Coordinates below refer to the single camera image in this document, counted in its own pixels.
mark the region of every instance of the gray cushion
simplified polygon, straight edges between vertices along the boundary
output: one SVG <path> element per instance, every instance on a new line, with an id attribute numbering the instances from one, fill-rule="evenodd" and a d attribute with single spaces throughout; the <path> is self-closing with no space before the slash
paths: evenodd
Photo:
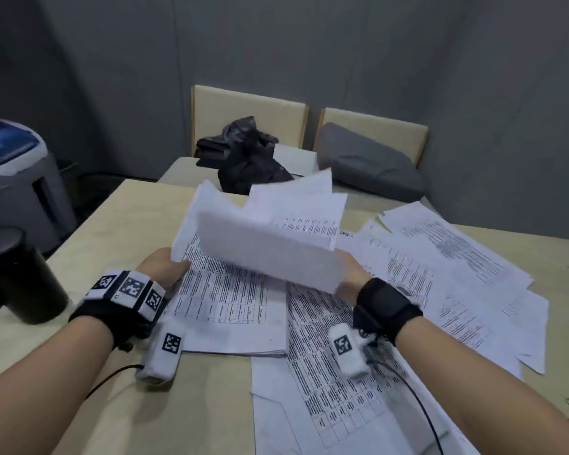
<path id="1" fill-rule="evenodd" d="M 322 127 L 314 151 L 337 181 L 405 203 L 424 196 L 424 181 L 404 153 L 337 124 Z"/>

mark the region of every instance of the blue lid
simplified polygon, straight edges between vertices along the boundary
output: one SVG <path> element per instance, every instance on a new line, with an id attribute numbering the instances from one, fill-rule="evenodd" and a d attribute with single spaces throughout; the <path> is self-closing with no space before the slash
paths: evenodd
<path id="1" fill-rule="evenodd" d="M 0 121 L 0 166 L 29 152 L 39 143 L 31 132 Z"/>

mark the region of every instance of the wooden table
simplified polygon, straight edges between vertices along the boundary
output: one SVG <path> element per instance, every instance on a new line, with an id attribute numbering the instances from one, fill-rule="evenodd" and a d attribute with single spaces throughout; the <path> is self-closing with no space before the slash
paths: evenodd
<path id="1" fill-rule="evenodd" d="M 77 303 L 106 267 L 133 268 L 172 244 L 194 190 L 127 180 L 49 259 Z M 238 204 L 246 197 L 230 195 Z M 358 230 L 373 216 L 346 210 L 342 229 Z M 466 234 L 532 275 L 534 292 L 550 300 L 547 373 L 524 368 L 525 381 L 563 411 L 569 397 L 569 240 L 460 226 Z M 27 326 L 0 310 L 0 372 L 54 334 L 66 313 Z M 115 352 L 101 377 L 137 363 L 139 351 Z M 250 361 L 246 357 L 183 354 L 168 392 L 145 391 L 124 372 L 84 403 L 55 453 L 147 455 L 253 454 Z"/>

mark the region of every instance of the black cup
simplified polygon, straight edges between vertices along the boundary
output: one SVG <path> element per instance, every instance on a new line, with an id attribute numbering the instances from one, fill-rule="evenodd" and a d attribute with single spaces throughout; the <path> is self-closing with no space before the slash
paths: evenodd
<path id="1" fill-rule="evenodd" d="M 0 227 L 0 290 L 5 305 L 28 324 L 50 321 L 68 304 L 44 257 L 16 227 Z"/>

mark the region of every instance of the beige chair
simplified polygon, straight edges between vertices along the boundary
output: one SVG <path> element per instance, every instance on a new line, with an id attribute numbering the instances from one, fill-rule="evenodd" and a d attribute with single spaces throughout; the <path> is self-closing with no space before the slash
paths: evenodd
<path id="1" fill-rule="evenodd" d="M 254 116 L 257 128 L 278 137 L 284 145 L 301 147 L 308 120 L 308 106 L 300 102 L 239 93 L 209 86 L 192 86 L 192 156 L 196 142 L 221 134 L 235 119 Z M 220 188 L 217 170 L 196 166 L 196 158 L 175 160 L 160 183 L 197 187 L 205 179 Z"/>
<path id="2" fill-rule="evenodd" d="M 405 153 L 416 167 L 424 151 L 426 140 L 428 139 L 428 128 L 420 124 L 370 114 L 349 112 L 348 110 L 339 110 L 337 108 L 324 108 L 320 112 L 319 126 L 316 129 L 314 145 L 316 145 L 323 125 L 329 122 Z M 333 191 L 348 194 L 346 207 L 350 209 L 369 210 L 379 213 L 404 204 L 395 199 L 372 195 L 338 183 L 334 183 Z M 429 209 L 434 210 L 434 207 L 426 197 L 421 199 L 421 203 Z"/>

